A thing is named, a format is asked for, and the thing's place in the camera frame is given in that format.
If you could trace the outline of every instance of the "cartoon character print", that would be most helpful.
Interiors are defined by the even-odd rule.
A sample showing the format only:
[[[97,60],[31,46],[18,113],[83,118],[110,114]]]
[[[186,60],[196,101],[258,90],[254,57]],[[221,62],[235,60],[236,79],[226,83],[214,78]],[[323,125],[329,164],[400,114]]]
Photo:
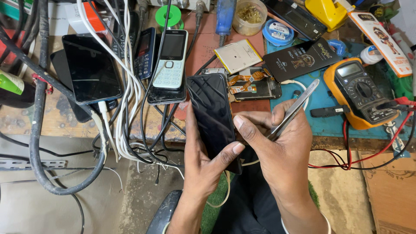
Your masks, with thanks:
[[[386,44],[386,45],[388,45],[388,47],[390,47],[390,49],[391,49],[391,51],[393,52],[393,54],[397,54],[397,55],[399,55],[400,53],[394,48],[394,45],[393,45],[393,43],[391,43],[390,41],[389,41],[389,36],[388,35],[386,35],[383,31],[381,31],[381,29],[379,29],[379,28],[377,28],[377,27],[373,27],[373,31],[374,31],[374,34],[378,37],[378,38],[380,38],[380,41],[383,43],[383,44]]]
[[[310,55],[301,55],[297,57],[296,61],[292,61],[295,68],[298,68],[299,66],[304,67],[305,65],[311,67],[314,63],[315,59]]]

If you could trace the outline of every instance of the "green mat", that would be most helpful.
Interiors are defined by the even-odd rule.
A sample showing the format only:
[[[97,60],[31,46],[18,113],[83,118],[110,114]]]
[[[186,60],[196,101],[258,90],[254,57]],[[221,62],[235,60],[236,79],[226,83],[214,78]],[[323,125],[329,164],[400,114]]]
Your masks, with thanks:
[[[231,180],[234,178],[235,174],[230,173]],[[315,202],[315,205],[319,209],[319,198],[316,194],[312,184],[309,182],[309,193],[311,194],[312,200]],[[208,197],[208,201],[213,204],[217,205],[224,201],[225,195],[227,194],[227,180],[225,178],[224,173],[221,174],[220,182],[218,183],[217,190],[212,193]],[[213,208],[208,204],[205,204],[204,211],[202,213],[202,221],[201,221],[201,229],[203,234],[210,234],[212,232],[212,229],[214,228],[215,221],[217,220],[218,214],[220,212],[221,207],[219,208]]]

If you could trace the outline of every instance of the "blue soldering iron handle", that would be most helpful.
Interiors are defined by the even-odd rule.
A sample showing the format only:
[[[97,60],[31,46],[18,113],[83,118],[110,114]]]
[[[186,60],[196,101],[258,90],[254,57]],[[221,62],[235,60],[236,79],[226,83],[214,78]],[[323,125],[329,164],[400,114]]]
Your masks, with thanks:
[[[231,34],[236,4],[237,0],[218,0],[216,34],[220,36]]]

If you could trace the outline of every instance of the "red work surface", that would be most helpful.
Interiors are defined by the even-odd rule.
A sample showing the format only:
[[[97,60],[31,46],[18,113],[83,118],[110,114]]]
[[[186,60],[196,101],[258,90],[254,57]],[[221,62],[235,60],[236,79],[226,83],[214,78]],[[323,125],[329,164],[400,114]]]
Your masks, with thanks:
[[[182,14],[182,20],[185,24],[184,28],[188,31],[188,46],[191,43],[193,34],[195,33],[195,13]],[[217,15],[216,14],[204,14],[202,17],[202,22],[198,30],[198,36],[196,37],[195,44],[193,46],[192,52],[189,55],[189,58],[186,62],[186,74],[191,76],[195,74],[202,65],[204,65],[210,58],[214,55],[214,49],[218,48],[220,36],[215,33],[215,27],[217,24]],[[238,34],[231,29],[231,35],[227,37],[225,45],[237,42],[240,40],[248,39],[250,44],[254,47],[257,53],[263,57],[264,44],[263,44],[263,35],[261,31],[254,36],[243,36]],[[224,67],[219,59],[214,60],[207,68],[213,67]],[[186,117],[186,107],[187,105],[181,104],[175,112],[175,117],[184,120]],[[258,100],[258,101],[244,101],[244,102],[234,102],[231,104],[233,113],[239,111],[270,111],[270,101],[269,100]]]
[[[7,33],[7,35],[9,36],[9,38],[12,38],[13,37],[13,34],[15,33],[15,31],[12,30],[12,29],[5,29],[4,31]],[[23,37],[24,34],[25,34],[25,32],[22,31],[20,33],[20,37],[18,38],[18,40],[16,42],[16,45],[19,48],[22,46],[22,37]],[[0,42],[0,56],[4,53],[5,50],[6,50],[6,46],[2,42]],[[4,60],[4,63],[6,63],[6,64],[12,64],[12,62],[15,60],[15,58],[16,58],[16,55],[13,54],[12,52],[10,52],[10,54]]]

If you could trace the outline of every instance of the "blue repair mat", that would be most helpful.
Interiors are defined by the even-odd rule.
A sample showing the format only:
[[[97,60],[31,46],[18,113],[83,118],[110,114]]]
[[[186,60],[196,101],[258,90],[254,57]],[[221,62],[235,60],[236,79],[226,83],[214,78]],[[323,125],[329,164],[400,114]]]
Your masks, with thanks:
[[[365,48],[365,45],[360,43],[351,43],[347,44],[348,50],[347,53],[349,57],[352,57],[354,54],[357,55]],[[267,52],[274,52],[283,47],[276,47],[270,43],[267,43]],[[309,74],[305,74],[294,78],[294,80],[301,82],[304,86],[308,87],[312,81],[316,78],[319,78],[319,85],[316,90],[309,97],[309,104],[306,107],[305,114],[309,121],[309,124],[312,129],[312,133],[315,136],[328,136],[328,137],[342,137],[342,123],[344,121],[345,115],[337,115],[327,118],[313,118],[310,114],[310,110],[316,108],[332,107],[339,105],[335,98],[331,98],[328,95],[329,88],[324,81],[324,72],[327,67],[320,70],[313,71]],[[287,84],[282,85],[282,96],[279,99],[270,100],[270,108],[273,109],[277,104],[289,100],[293,96],[293,91],[300,90],[303,92],[303,89],[297,84]],[[407,113],[402,112],[393,122],[396,122],[396,127],[399,127],[406,117]],[[402,140],[408,140],[411,127],[404,126],[402,134],[399,134],[399,137]],[[349,129],[349,136],[356,138],[372,138],[372,139],[390,139],[387,132],[384,130],[383,126],[373,127],[367,130],[355,130],[353,127]]]

